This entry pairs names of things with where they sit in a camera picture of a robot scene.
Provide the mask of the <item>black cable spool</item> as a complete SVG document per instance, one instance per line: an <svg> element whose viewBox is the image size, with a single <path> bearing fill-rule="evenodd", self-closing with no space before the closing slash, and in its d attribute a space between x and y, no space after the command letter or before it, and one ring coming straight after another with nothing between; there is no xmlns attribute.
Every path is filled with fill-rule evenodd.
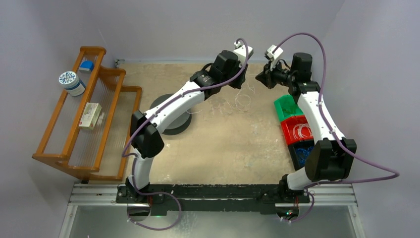
<svg viewBox="0 0 420 238"><path fill-rule="evenodd" d="M150 109L163 103L165 100L170 98L172 94L164 94L157 97L150 105ZM164 135L177 135L185 131L192 121L191 109L185 111L177 119L175 119L164 131Z"/></svg>

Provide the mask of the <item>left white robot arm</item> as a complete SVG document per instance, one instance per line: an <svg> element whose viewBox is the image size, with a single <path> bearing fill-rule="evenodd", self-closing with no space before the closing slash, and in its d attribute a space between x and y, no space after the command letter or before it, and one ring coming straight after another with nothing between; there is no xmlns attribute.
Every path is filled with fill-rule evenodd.
<svg viewBox="0 0 420 238"><path fill-rule="evenodd" d="M195 72L177 92L146 112L133 113L130 138L122 156L134 156L131 174L126 179L128 196L136 203L146 200L154 192L147 192L154 157L164 148L161 134L181 115L229 85L239 89L245 81L248 60L253 55L250 47L233 51L223 50L212 63Z"/></svg>

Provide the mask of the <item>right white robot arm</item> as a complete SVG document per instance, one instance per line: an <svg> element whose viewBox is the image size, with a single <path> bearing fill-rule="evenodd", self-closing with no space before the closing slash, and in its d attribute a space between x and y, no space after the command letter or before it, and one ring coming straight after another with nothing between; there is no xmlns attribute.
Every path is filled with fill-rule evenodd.
<svg viewBox="0 0 420 238"><path fill-rule="evenodd" d="M356 142L347 139L333 122L325 122L331 116L324 104L320 86L311 79L312 55L295 53L290 69L283 69L280 57L266 52L268 63L256 76L268 89L277 84L288 87L289 94L302 110L314 139L314 148L306 159L305 166L291 174L284 175L279 182L277 192L285 202L292 201L303 194L304 187L319 181L346 179L352 167Z"/></svg>

